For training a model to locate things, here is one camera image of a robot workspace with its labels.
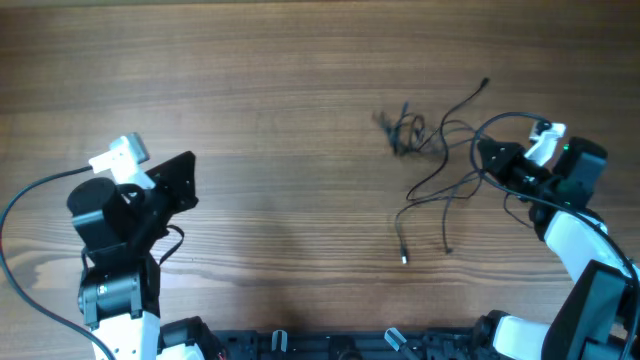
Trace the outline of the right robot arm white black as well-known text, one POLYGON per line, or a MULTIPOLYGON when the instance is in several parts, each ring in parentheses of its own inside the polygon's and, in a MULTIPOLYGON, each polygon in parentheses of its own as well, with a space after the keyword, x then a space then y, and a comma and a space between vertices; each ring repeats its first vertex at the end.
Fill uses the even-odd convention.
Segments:
POLYGON ((479 346, 507 359, 636 359, 639 356, 639 269, 588 209, 607 165, 601 146, 574 137, 553 169, 554 147, 481 139, 481 175, 531 205, 538 238, 560 259, 574 286, 550 324, 492 312, 479 324, 479 346))

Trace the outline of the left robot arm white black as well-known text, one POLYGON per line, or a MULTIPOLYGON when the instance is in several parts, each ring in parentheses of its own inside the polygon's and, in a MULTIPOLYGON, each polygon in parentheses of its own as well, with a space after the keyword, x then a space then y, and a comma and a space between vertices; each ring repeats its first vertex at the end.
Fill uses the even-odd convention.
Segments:
POLYGON ((186 151, 146 171, 150 187, 97 177, 67 199, 84 243, 78 307, 99 359, 158 353, 160 263, 151 250, 172 230, 172 216, 197 205, 195 164, 186 151))

